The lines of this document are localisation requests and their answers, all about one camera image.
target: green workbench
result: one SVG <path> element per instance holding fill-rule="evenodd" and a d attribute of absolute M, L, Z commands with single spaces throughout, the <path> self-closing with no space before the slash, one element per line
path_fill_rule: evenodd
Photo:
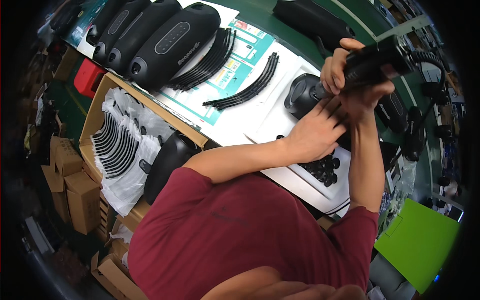
<path fill-rule="evenodd" d="M 88 23 L 92 20 L 95 11 L 103 4 L 105 0 L 88 0 L 85 9 L 85 15 L 78 23 Z M 315 43 L 300 34 L 293 28 L 287 26 L 272 15 L 276 0 L 210 0 L 213 3 L 221 4 L 226 7 L 238 10 L 238 18 L 250 24 L 253 24 L 262 30 L 276 36 L 280 42 L 297 55 L 304 57 L 307 61 L 316 65 L 319 69 L 324 63 Z M 331 11 L 333 14 L 343 19 L 355 31 L 356 38 L 368 45 L 375 42 L 375 36 L 391 29 L 391 25 L 386 19 L 370 4 L 368 0 L 315 0 L 317 3 Z M 66 40 L 73 44 L 79 41 L 78 30 L 73 27 L 70 36 Z M 426 99 L 420 91 L 420 85 L 423 78 L 420 72 L 407 75 L 404 78 L 393 80 L 400 96 L 405 102 L 407 108 L 416 105 L 423 111 L 427 108 L 429 99 Z M 386 129 L 377 119 L 378 130 L 382 139 L 386 142 L 401 144 L 402 136 Z M 433 132 L 436 125 L 436 119 L 433 113 L 430 113 L 426 120 L 426 129 Z M 420 156 L 417 165 L 417 178 L 415 191 L 412 198 L 416 201 L 431 196 L 432 178 L 441 176 L 441 155 L 440 141 L 433 134 L 428 134 L 427 146 Z"/>

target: instruction sheet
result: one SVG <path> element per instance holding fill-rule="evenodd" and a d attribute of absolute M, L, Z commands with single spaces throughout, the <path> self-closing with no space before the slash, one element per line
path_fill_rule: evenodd
<path fill-rule="evenodd" d="M 161 95 L 181 105 L 212 126 L 215 125 L 222 111 L 202 106 L 202 103 L 236 94 L 260 58 L 263 55 L 271 54 L 267 53 L 267 50 L 275 41 L 273 36 L 237 19 L 233 19 L 228 26 L 232 28 L 232 35 L 235 30 L 237 31 L 234 48 L 225 65 L 212 78 L 189 91 L 174 91 L 171 88 L 163 88 L 161 91 Z M 190 61 L 178 75 L 187 72 L 198 63 L 208 50 L 209 47 L 206 47 L 202 55 L 197 56 L 194 61 Z"/>

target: wrist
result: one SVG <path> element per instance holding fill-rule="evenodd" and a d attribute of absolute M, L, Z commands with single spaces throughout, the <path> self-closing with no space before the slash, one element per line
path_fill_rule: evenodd
<path fill-rule="evenodd" d="M 363 113 L 354 119 L 350 120 L 351 129 L 366 129 L 375 128 L 377 130 L 377 124 L 375 122 L 375 114 L 373 111 Z"/>
<path fill-rule="evenodd" d="M 294 164 L 292 162 L 292 150 L 289 147 L 288 137 L 270 142 L 272 147 L 271 163 L 273 168 L 285 167 Z"/>

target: red t-shirt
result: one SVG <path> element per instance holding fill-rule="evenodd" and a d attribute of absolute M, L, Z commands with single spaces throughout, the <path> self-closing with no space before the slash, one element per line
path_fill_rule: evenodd
<path fill-rule="evenodd" d="M 286 281 L 366 289 L 377 219 L 358 207 L 325 234 L 300 201 L 265 178 L 212 184 L 179 168 L 136 229 L 128 265 L 150 300 L 199 300 L 260 266 Z"/>

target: red box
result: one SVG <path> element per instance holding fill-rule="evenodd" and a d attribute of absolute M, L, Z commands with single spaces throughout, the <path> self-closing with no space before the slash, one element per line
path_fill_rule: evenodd
<path fill-rule="evenodd" d="M 85 58 L 75 76 L 73 85 L 77 88 L 80 94 L 93 99 L 96 89 L 98 88 L 103 75 L 106 73 L 107 70 L 88 58 Z"/>

